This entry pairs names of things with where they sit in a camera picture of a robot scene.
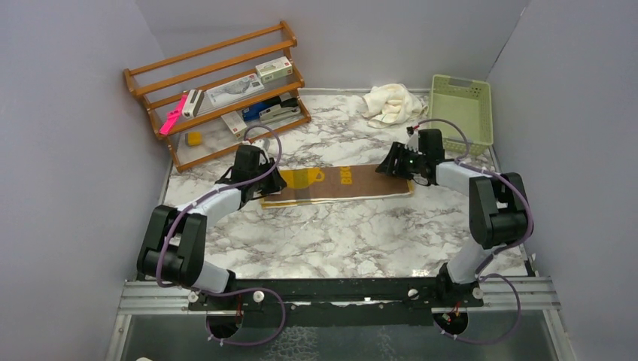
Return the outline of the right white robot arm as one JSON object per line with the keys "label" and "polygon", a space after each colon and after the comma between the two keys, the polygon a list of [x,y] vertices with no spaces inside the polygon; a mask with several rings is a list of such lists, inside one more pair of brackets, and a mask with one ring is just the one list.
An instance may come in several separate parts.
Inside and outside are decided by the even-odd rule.
{"label": "right white robot arm", "polygon": [[436,300],[452,306],[479,280],[494,257],[527,240],[533,217],[522,178],[517,173],[482,170],[445,157],[438,129],[409,128],[407,143],[392,143],[376,172],[428,186],[446,187],[469,198],[470,239],[439,270],[434,286]]}

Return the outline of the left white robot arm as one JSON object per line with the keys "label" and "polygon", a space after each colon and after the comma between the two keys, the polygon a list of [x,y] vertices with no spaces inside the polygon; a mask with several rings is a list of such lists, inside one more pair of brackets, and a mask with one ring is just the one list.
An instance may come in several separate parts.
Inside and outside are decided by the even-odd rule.
{"label": "left white robot arm", "polygon": [[161,287],[205,291],[217,308],[233,305],[235,274],[205,260],[207,231],[247,203],[286,188],[278,161],[262,146],[243,144],[233,165],[208,192],[178,207],[156,206],[138,254],[137,271],[155,278]]}

